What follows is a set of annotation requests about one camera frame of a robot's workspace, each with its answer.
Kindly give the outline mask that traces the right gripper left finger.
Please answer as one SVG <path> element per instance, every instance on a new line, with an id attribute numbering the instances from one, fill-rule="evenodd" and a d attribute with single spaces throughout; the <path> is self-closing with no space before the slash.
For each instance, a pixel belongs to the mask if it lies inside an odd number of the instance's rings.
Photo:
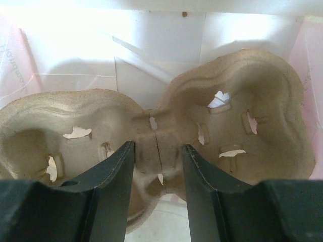
<path id="1" fill-rule="evenodd" d="M 65 181 L 1 180 L 1 241 L 123 241 L 135 143 Z"/>

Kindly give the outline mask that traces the brown cardboard cup carrier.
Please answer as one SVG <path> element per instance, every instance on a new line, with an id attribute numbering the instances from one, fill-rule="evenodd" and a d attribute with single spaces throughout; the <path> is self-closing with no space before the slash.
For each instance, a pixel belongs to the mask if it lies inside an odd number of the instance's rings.
<path id="1" fill-rule="evenodd" d="M 308 179 L 316 161 L 302 117 L 303 93 L 286 61 L 244 49 L 177 76 L 152 110 L 108 89 L 33 94 L 1 109 L 1 178 L 50 184 L 45 171 L 53 157 L 61 184 L 134 141 L 132 232 L 162 195 L 186 197 L 185 144 L 251 185 Z"/>

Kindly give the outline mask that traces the pink paper bag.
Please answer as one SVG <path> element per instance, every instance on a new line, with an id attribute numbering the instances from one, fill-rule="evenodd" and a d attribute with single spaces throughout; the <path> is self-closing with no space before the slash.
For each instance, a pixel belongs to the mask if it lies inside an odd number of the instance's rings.
<path id="1" fill-rule="evenodd" d="M 288 60 L 322 178 L 322 1 L 1 1 L 1 106 L 107 88 L 154 108 L 168 79 L 241 48 Z"/>

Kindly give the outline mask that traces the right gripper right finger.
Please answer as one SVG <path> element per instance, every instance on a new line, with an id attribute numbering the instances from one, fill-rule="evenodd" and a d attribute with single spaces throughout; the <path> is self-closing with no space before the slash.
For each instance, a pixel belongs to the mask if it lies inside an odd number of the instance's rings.
<path id="1" fill-rule="evenodd" d="M 254 186 L 182 147 L 192 241 L 322 241 L 322 181 L 270 179 Z"/>

